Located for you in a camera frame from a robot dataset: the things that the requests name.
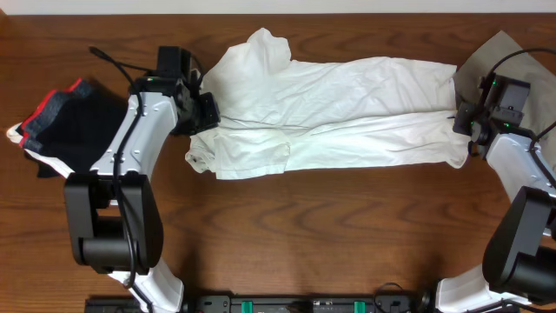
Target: wood grain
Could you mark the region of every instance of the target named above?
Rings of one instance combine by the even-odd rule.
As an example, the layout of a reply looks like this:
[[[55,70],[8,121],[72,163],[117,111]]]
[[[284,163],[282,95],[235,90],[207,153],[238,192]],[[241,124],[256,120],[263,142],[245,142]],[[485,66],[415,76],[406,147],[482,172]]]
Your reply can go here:
[[[555,15],[10,17],[0,29],[0,127],[77,77],[124,95],[124,79],[90,45],[154,67],[157,46],[176,44],[210,68],[261,27],[312,62],[461,65],[499,30],[523,47],[556,46]],[[539,60],[556,70],[551,58]],[[186,137],[167,140],[152,184],[163,256],[192,293],[362,294],[391,281],[417,289],[480,263],[508,207],[498,177],[477,159],[461,170],[441,163],[217,181],[184,162],[188,146]],[[76,312],[88,296],[125,295],[74,263],[63,179],[37,179],[7,139],[0,150],[0,311]]]

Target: white wall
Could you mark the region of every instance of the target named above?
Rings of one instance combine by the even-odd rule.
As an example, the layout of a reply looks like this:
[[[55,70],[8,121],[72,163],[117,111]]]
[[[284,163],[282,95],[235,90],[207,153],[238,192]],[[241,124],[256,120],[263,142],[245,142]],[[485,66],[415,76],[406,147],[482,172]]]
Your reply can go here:
[[[6,14],[556,12],[556,0],[0,0]]]

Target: crumpled fabric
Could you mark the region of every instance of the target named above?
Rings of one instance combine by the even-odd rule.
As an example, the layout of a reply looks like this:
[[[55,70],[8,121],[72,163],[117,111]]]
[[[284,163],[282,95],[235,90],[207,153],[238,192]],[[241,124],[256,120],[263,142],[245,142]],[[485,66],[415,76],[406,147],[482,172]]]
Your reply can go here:
[[[191,137],[186,161],[218,179],[286,170],[363,168],[467,158],[452,131],[454,65],[392,57],[349,63],[291,59],[260,29],[203,79],[222,121]]]

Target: folded garment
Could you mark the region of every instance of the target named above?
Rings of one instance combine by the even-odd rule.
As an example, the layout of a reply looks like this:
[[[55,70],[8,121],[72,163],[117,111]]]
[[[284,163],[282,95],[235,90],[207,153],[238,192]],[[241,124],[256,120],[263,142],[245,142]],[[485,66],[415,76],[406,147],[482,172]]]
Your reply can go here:
[[[123,99],[79,79],[66,90],[51,91],[7,136],[27,156],[66,177],[73,171],[89,172],[109,147],[125,113]],[[39,167],[38,176],[50,175]]]
[[[256,31],[203,79],[222,121],[191,137],[198,172],[243,179],[286,170],[392,166],[467,158],[452,132],[456,67],[391,57],[291,61],[285,38]]]

